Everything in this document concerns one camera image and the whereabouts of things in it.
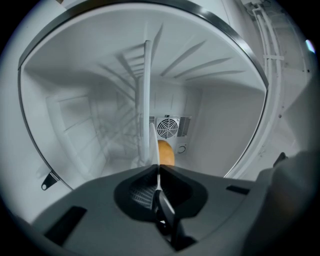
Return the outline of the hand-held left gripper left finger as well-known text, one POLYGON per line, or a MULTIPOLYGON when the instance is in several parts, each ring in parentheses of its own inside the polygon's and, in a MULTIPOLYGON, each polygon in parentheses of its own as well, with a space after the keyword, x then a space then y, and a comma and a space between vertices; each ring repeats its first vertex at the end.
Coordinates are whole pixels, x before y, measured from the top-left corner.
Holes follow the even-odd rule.
POLYGON ((91 180, 44 210, 32 226, 60 246, 62 255, 167 256, 173 247, 158 230, 155 214, 133 197, 155 166, 130 169, 91 180))

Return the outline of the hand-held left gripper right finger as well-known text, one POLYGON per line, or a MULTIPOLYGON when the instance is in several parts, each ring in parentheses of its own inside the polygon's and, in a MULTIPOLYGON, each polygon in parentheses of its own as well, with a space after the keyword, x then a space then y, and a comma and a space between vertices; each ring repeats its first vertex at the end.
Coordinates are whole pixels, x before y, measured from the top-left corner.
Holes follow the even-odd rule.
POLYGON ((169 255, 204 255, 243 240, 253 225, 271 180, 270 170, 256 181, 206 175, 175 166, 159 169, 159 225, 169 255))

